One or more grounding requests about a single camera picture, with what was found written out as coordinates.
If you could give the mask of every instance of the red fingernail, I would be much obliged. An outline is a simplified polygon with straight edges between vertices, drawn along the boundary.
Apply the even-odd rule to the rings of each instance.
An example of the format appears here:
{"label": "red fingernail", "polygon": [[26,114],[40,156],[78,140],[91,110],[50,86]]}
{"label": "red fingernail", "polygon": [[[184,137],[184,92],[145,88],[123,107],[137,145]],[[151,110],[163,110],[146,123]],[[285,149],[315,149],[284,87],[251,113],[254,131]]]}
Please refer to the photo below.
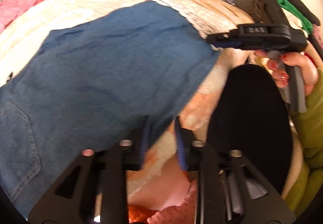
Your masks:
{"label": "red fingernail", "polygon": [[273,63],[273,69],[275,69],[275,70],[278,69],[278,64],[276,62]]}
{"label": "red fingernail", "polygon": [[288,79],[289,78],[289,75],[284,72],[284,73],[282,73],[281,78]]}

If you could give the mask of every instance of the black tool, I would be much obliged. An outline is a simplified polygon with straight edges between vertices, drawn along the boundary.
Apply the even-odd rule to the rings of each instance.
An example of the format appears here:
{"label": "black tool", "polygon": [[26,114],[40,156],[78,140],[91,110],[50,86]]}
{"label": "black tool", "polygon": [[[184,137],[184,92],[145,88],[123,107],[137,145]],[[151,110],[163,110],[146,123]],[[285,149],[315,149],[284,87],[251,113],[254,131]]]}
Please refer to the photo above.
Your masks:
{"label": "black tool", "polygon": [[229,33],[212,34],[206,42],[216,47],[241,50],[263,49],[289,75],[290,85],[283,89],[289,111],[306,112],[304,81],[299,66],[285,65],[280,55],[302,52],[307,40],[302,30],[293,29],[276,0],[254,0],[254,11],[260,23],[241,24]]}
{"label": "black tool", "polygon": [[[140,142],[144,128],[134,130],[108,151],[80,155],[38,201],[29,214],[30,224],[93,223],[96,188],[103,177],[102,224],[127,224],[126,170],[140,169]],[[277,191],[240,151],[217,153],[196,140],[192,131],[177,127],[187,171],[198,174],[196,224],[291,224],[295,217]],[[246,185],[252,174],[266,193],[252,199]],[[239,212],[230,208],[238,199]]]}

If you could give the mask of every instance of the gray handle grip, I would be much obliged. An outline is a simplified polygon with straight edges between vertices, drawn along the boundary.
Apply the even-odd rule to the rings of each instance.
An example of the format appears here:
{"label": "gray handle grip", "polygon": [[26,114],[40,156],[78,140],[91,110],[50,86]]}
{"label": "gray handle grip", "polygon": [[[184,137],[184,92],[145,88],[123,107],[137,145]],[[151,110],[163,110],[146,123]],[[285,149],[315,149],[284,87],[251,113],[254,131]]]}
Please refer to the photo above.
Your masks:
{"label": "gray handle grip", "polygon": [[278,68],[289,75],[289,86],[282,89],[284,101],[288,103],[290,112],[306,112],[305,84],[299,66],[285,65],[280,59],[281,52],[269,51],[268,57],[278,63]]}

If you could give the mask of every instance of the green sweater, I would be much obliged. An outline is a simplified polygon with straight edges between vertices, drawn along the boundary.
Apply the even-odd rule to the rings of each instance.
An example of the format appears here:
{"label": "green sweater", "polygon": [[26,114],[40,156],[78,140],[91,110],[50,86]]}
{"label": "green sweater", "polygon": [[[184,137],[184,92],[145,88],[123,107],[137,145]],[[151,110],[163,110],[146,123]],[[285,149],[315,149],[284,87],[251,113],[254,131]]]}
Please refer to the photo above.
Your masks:
{"label": "green sweater", "polygon": [[319,82],[306,98],[306,113],[291,114],[304,148],[301,173],[286,202],[299,216],[311,203],[323,183],[323,71]]}

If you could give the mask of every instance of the finger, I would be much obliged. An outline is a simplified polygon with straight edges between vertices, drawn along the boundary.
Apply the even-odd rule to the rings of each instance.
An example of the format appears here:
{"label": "finger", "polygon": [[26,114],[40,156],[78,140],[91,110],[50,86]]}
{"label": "finger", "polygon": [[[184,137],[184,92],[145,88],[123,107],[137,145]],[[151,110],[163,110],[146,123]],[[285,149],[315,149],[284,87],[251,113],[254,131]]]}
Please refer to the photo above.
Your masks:
{"label": "finger", "polygon": [[305,95],[308,96],[313,91],[315,84],[305,85]]}
{"label": "finger", "polygon": [[267,52],[265,52],[263,50],[256,50],[255,56],[262,57],[262,58],[268,58]]}
{"label": "finger", "polygon": [[298,65],[301,67],[305,84],[315,85],[317,83],[319,79],[318,71],[307,56],[292,52],[282,55],[281,58],[282,61],[289,66]]}
{"label": "finger", "polygon": [[275,80],[281,80],[281,79],[288,80],[289,75],[284,70],[276,70],[273,72],[273,78]]}
{"label": "finger", "polygon": [[267,67],[269,70],[276,71],[278,69],[278,64],[276,61],[270,59],[267,62]]}
{"label": "finger", "polygon": [[289,83],[286,79],[277,80],[275,83],[276,83],[276,86],[279,88],[285,88],[289,85]]}

